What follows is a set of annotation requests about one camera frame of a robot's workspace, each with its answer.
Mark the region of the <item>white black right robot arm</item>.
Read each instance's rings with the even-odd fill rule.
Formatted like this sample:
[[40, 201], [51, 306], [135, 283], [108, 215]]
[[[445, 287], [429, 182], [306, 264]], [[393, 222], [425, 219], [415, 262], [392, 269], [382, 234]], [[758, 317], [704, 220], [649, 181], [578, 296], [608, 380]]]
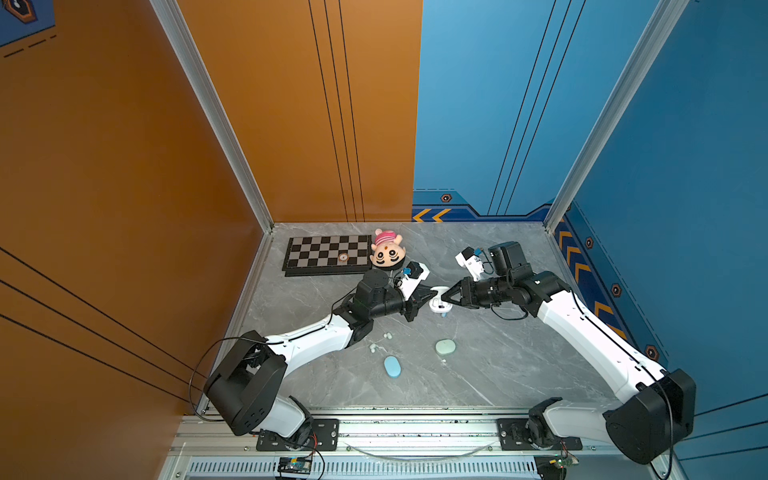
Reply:
[[647, 465], [694, 429], [696, 384], [683, 370], [668, 371], [611, 330], [550, 271], [536, 273], [514, 241], [491, 247], [491, 278], [466, 277], [442, 294], [465, 308], [512, 303], [564, 338], [614, 394], [604, 405], [551, 397], [529, 410], [527, 435], [539, 449], [567, 437], [612, 443], [628, 459]]

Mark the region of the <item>white earbud charging case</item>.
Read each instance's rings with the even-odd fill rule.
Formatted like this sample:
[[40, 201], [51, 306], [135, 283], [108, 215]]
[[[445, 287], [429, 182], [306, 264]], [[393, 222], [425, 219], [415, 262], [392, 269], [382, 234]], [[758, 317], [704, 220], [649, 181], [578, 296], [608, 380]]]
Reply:
[[443, 318], [445, 318], [453, 308], [451, 303], [445, 301], [442, 298], [442, 295], [445, 294], [448, 290], [449, 288], [447, 286], [432, 287], [431, 291], [433, 291], [435, 295], [428, 302], [429, 309], [433, 313], [438, 314]]

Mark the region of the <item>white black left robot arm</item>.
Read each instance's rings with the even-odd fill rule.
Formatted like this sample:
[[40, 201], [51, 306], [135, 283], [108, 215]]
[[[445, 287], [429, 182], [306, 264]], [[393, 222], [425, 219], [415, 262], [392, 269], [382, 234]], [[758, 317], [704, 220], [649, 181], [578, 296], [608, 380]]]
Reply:
[[207, 379], [205, 396], [236, 436], [267, 431], [290, 445], [307, 444], [314, 434], [313, 417], [295, 397], [279, 394], [285, 377], [359, 342], [379, 317], [400, 314], [414, 320], [437, 295], [424, 283], [428, 276], [427, 266], [417, 262], [397, 278], [372, 269], [322, 320], [267, 337], [255, 330], [242, 334]]

